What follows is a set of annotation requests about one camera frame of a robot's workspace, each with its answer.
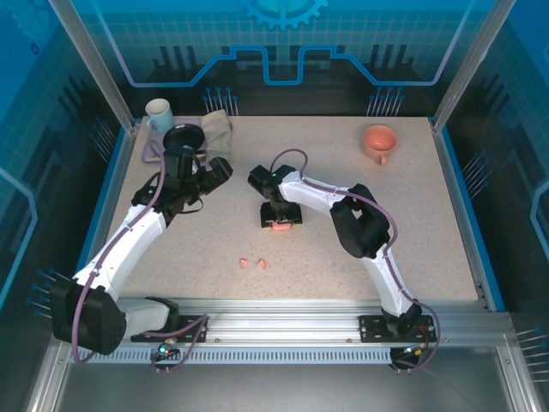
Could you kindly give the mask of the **aluminium table side rail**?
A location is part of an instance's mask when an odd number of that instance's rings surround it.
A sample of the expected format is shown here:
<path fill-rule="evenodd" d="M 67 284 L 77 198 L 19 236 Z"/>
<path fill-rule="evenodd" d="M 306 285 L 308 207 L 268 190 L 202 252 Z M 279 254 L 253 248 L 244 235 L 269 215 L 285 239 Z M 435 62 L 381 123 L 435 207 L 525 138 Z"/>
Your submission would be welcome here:
<path fill-rule="evenodd" d="M 83 285 L 86 284 L 91 269 L 88 264 L 94 260 L 108 240 L 109 229 L 118 204 L 136 139 L 141 129 L 142 121 L 137 120 L 133 131 L 121 129 L 115 148 L 109 160 L 106 175 L 100 189 L 99 197 L 95 204 L 94 213 L 89 224 L 86 238 L 81 250 L 75 273 L 78 275 L 82 270 L 80 278 Z"/>
<path fill-rule="evenodd" d="M 500 312 L 504 304 L 455 150 L 445 128 L 431 131 L 445 184 L 436 229 L 449 266 L 449 298 L 475 300 L 487 311 Z"/>

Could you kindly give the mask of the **grey folded cloth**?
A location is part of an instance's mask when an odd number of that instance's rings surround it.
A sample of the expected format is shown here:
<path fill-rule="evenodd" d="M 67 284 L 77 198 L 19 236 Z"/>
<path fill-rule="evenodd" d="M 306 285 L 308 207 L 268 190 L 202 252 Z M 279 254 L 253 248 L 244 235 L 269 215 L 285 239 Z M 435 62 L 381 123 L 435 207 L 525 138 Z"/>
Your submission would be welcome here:
<path fill-rule="evenodd" d="M 232 125 L 225 110 L 210 112 L 202 117 L 200 125 L 205 136 L 208 159 L 231 159 Z"/>

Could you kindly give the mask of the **aluminium frame post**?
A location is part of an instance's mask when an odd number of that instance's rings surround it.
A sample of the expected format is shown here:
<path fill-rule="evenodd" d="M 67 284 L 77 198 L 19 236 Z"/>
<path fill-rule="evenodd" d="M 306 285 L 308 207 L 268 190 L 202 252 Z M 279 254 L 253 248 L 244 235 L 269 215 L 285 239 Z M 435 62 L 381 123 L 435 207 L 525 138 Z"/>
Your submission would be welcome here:
<path fill-rule="evenodd" d="M 135 129 L 134 117 L 75 6 L 70 0 L 47 1 L 69 35 L 73 46 L 98 85 L 117 121 L 126 132 L 132 133 Z"/>
<path fill-rule="evenodd" d="M 477 69 L 486 58 L 493 41 L 507 20 L 516 0 L 494 0 L 474 41 L 456 72 L 449 88 L 431 121 L 434 134 L 441 134 L 452 112 L 457 107 Z"/>

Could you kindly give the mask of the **lavender serving tray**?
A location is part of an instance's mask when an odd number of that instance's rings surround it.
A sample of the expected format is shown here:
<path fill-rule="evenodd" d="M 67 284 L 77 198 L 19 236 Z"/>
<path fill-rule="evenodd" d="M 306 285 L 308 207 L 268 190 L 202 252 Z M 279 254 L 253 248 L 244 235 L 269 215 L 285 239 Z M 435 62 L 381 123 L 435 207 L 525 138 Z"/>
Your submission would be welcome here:
<path fill-rule="evenodd" d="M 200 119 L 199 118 L 179 118 L 179 117 L 176 117 L 174 119 L 174 124 L 175 125 L 177 125 L 177 124 L 195 124 L 195 125 L 199 126 L 202 129 L 202 127 L 200 125 Z M 154 157 L 154 156 L 159 157 L 159 153 L 163 153 L 165 151 L 165 148 L 164 148 L 164 145 L 163 145 L 163 138 L 164 138 L 164 135 L 166 133 L 158 132 L 158 131 L 151 131 L 151 130 L 148 129 L 147 126 L 146 126 L 146 130 L 148 131 L 148 138 L 147 138 L 147 142 L 145 143 L 144 150 L 142 152 L 142 162 L 143 162 L 144 158 L 147 158 L 147 157 Z M 195 150 L 195 153 L 197 154 L 197 156 L 199 158 L 203 158 L 206 155 L 206 141 L 198 150 Z"/>

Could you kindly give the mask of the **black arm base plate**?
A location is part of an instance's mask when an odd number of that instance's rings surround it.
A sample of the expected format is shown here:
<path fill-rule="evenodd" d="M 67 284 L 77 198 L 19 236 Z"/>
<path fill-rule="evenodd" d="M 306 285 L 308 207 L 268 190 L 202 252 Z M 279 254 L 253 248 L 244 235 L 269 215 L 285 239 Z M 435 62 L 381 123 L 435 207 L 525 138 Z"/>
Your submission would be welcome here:
<path fill-rule="evenodd" d="M 383 315 L 364 315 L 359 317 L 359 334 L 362 343 L 401 343 L 435 342 L 437 332 L 433 318 L 421 315 L 412 326 L 398 330 Z"/>
<path fill-rule="evenodd" d="M 196 341 L 198 343 L 206 342 L 208 334 L 208 319 L 204 321 L 202 327 L 200 316 L 181 315 L 175 330 L 168 332 L 163 330 L 162 336 L 150 336 L 150 335 L 133 335 L 130 337 L 132 342 L 164 342 L 166 339 L 171 338 L 177 343 L 192 343 L 195 335 L 198 335 Z"/>

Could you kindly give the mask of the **black round plate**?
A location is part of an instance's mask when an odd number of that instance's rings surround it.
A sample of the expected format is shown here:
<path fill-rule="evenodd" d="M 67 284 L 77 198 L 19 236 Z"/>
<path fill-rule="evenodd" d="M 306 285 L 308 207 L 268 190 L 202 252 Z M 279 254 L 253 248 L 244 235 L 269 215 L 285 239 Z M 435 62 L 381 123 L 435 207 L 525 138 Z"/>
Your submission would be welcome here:
<path fill-rule="evenodd" d="M 166 150 L 181 149 L 185 146 L 198 150 L 205 143 L 203 130 L 195 124 L 177 124 L 163 138 Z"/>

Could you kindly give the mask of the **aluminium front rail beam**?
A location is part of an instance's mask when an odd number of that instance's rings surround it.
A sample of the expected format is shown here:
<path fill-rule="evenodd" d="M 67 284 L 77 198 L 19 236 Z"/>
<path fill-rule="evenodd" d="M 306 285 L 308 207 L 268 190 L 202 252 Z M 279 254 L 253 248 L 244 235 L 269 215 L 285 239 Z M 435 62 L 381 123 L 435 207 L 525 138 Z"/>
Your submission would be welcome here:
<path fill-rule="evenodd" d="M 358 318 L 381 312 L 376 300 L 180 299 L 180 311 L 209 317 L 211 346 L 357 346 Z M 510 315 L 478 301 L 431 301 L 443 348 L 515 343 Z"/>

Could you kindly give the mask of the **orange cup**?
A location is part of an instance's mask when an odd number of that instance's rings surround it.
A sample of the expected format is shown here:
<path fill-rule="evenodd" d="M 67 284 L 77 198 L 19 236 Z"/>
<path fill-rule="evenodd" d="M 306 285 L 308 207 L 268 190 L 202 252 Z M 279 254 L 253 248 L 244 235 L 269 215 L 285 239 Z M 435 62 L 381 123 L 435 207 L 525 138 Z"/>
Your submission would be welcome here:
<path fill-rule="evenodd" d="M 387 126 L 373 125 L 363 135 L 363 151 L 378 165 L 384 166 L 398 144 L 396 133 Z"/>

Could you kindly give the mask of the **light blue mug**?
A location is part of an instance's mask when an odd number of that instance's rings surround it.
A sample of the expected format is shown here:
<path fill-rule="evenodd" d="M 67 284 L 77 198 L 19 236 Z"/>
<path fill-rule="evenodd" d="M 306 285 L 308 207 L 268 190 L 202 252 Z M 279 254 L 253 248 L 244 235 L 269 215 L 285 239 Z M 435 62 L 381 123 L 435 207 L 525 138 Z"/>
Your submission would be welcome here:
<path fill-rule="evenodd" d="M 170 102 L 166 99 L 150 100 L 145 112 L 148 115 L 146 126 L 151 131 L 166 133 L 175 125 Z"/>

